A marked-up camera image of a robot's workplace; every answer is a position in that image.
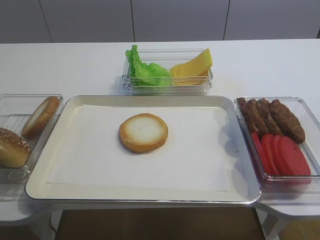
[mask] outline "table leg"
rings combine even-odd
[[[279,233],[284,229],[289,221],[286,219],[280,219],[260,209],[256,209],[256,213],[259,217],[265,239],[279,240]]]
[[[54,211],[51,213],[51,219],[50,213],[45,214],[31,222],[29,227],[39,240],[54,240],[56,237],[55,231],[58,230],[61,214],[62,210]]]

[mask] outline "white table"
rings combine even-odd
[[[210,48],[214,80],[210,95],[296,96],[320,120],[318,103],[320,40],[141,42],[140,49]],[[0,94],[119,95],[125,50],[132,43],[0,44]],[[64,209],[23,197],[0,202],[0,224],[21,225],[45,212]],[[255,207],[270,213],[262,224],[269,239],[287,220],[320,218],[320,195],[263,194]],[[103,208],[79,204],[75,209]],[[109,205],[108,208],[142,206]]]

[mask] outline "wooden floor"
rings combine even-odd
[[[57,240],[264,240],[253,208],[68,210]],[[281,240],[320,240],[320,221],[294,221]],[[38,240],[26,226],[0,227],[0,240]]]

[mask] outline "cheese slice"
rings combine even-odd
[[[203,76],[212,67],[210,49],[207,48],[194,59],[178,64],[170,69],[172,77],[197,77]]]

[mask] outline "white paper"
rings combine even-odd
[[[168,125],[166,143],[132,153],[118,136],[129,117],[151,113]],[[109,107],[75,110],[48,183],[226,192],[227,113],[218,107]]]

